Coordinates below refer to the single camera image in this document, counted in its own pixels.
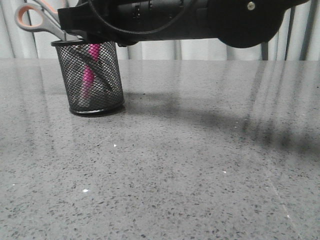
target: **white curtain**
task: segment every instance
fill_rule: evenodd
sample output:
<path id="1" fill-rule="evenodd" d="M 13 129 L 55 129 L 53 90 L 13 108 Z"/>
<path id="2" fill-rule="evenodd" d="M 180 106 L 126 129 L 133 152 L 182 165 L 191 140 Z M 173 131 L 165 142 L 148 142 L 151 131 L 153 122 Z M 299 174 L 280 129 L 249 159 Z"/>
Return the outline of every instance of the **white curtain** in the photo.
<path id="1" fill-rule="evenodd" d="M 47 32 L 29 33 L 19 29 L 14 12 L 32 0 L 0 0 L 0 58 L 56 58 L 50 43 L 57 40 Z M 59 8 L 60 1 L 47 0 Z M 71 6 L 78 0 L 69 0 Z M 36 14 L 24 16 L 33 24 Z M 320 3 L 309 2 L 288 10 L 276 36 L 266 44 L 246 49 L 226 46 L 218 39 L 139 42 L 118 47 L 119 59 L 146 60 L 314 60 L 320 59 Z"/>

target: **black mesh pencil holder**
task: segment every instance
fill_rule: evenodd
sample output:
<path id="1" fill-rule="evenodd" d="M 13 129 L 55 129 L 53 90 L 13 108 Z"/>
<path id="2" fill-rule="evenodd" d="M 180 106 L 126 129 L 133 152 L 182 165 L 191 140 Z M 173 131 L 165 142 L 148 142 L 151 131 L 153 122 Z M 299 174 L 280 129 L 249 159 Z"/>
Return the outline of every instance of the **black mesh pencil holder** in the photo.
<path id="1" fill-rule="evenodd" d="M 83 40 L 54 41 L 70 111 L 93 115 L 124 103 L 116 45 Z"/>

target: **granite countertop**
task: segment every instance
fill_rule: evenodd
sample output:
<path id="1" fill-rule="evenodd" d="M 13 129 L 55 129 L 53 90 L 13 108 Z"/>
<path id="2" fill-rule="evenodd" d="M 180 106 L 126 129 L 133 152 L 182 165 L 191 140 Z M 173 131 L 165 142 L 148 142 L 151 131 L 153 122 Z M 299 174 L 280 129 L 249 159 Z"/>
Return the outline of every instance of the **granite countertop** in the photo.
<path id="1" fill-rule="evenodd" d="M 69 112 L 57 59 L 0 60 L 1 240 L 320 239 L 320 62 L 119 62 Z"/>

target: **scissor handle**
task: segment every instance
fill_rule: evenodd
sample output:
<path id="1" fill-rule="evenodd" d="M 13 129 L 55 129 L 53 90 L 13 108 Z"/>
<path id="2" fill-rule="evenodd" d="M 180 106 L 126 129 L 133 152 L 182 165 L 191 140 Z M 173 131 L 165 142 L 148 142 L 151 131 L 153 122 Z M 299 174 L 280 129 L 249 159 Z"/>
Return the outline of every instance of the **scissor handle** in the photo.
<path id="1" fill-rule="evenodd" d="M 44 8 L 58 23 L 60 23 L 59 15 L 57 9 L 54 9 L 49 3 L 47 3 L 45 0 L 33 0 L 36 3 L 38 3 L 42 8 Z M 61 8 L 68 8 L 69 3 L 67 0 L 60 0 L 62 3 Z"/>
<path id="2" fill-rule="evenodd" d="M 28 10 L 34 10 L 41 17 L 41 23 L 36 25 L 29 25 L 24 23 L 23 15 Z M 14 14 L 15 23 L 23 30 L 28 32 L 49 32 L 53 35 L 57 36 L 61 40 L 65 40 L 66 36 L 64 31 L 62 31 L 58 25 L 56 25 L 45 13 L 35 4 L 33 3 L 23 3 Z"/>

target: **black cable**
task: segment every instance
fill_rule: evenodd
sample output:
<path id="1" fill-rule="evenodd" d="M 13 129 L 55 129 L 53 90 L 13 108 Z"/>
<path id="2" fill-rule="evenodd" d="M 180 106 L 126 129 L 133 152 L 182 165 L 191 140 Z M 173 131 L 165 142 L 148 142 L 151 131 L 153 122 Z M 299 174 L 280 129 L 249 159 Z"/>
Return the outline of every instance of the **black cable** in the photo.
<path id="1" fill-rule="evenodd" d="M 100 13 L 97 11 L 96 7 L 93 4 L 93 0 L 87 0 L 89 3 L 89 6 L 91 8 L 91 11 L 93 12 L 93 14 L 103 23 L 103 25 L 111 30 L 114 31 L 118 34 L 134 34 L 134 35 L 150 35 L 150 34 L 156 34 L 160 31 L 163 31 L 165 29 L 167 29 L 168 27 L 170 27 L 171 25 L 173 25 L 175 22 L 177 22 L 196 2 L 197 0 L 191 0 L 191 2 L 183 8 L 183 10 L 181 12 L 179 12 L 173 19 L 171 19 L 168 23 L 164 24 L 161 27 L 158 27 L 156 29 L 153 30 L 149 30 L 149 31 L 128 31 L 125 29 L 121 29 L 118 28 L 116 26 L 113 26 L 112 24 L 110 24 L 109 22 L 107 22 L 101 15 Z"/>

